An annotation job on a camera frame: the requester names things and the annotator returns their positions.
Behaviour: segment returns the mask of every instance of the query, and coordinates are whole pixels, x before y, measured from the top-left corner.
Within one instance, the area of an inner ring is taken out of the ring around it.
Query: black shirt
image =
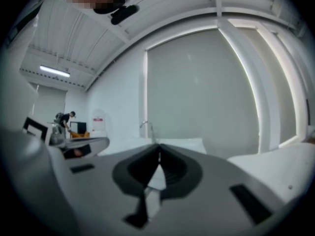
[[[60,119],[60,125],[65,128],[63,121],[68,122],[70,118],[70,114],[65,114]]]

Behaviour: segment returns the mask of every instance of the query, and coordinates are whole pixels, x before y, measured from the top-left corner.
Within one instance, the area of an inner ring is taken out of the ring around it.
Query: person
[[[69,119],[75,117],[75,112],[71,111],[71,113],[69,114],[64,114],[61,118],[60,118],[60,126],[63,127],[66,131],[71,132],[71,129],[69,128],[69,126],[67,125]]]

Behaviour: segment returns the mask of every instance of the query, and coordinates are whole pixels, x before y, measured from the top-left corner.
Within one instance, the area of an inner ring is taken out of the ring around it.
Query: fluorescent light
[[[53,69],[53,68],[49,68],[49,67],[43,66],[43,65],[40,66],[40,70],[43,70],[43,71],[49,72],[49,73],[58,74],[58,75],[65,76],[65,77],[68,77],[68,78],[70,77],[69,73],[62,72],[62,71],[59,71],[59,70],[56,70],[56,69]]]

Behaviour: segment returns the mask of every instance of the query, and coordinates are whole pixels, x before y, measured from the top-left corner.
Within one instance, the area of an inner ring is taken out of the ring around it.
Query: faucet
[[[157,144],[158,142],[157,142],[156,134],[154,133],[154,130],[153,130],[153,124],[150,121],[145,120],[144,122],[142,122],[140,125],[140,128],[142,128],[142,126],[146,123],[150,124],[150,126],[151,126],[152,144]]]

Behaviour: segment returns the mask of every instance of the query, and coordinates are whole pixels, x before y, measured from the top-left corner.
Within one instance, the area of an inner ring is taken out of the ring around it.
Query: white ceiling
[[[299,13],[288,0],[130,0],[140,11],[118,26],[66,0],[45,0],[38,27],[21,66],[33,83],[88,90],[101,72],[127,47],[174,21],[207,13],[246,13],[299,28]],[[68,71],[70,78],[39,70],[46,65]]]

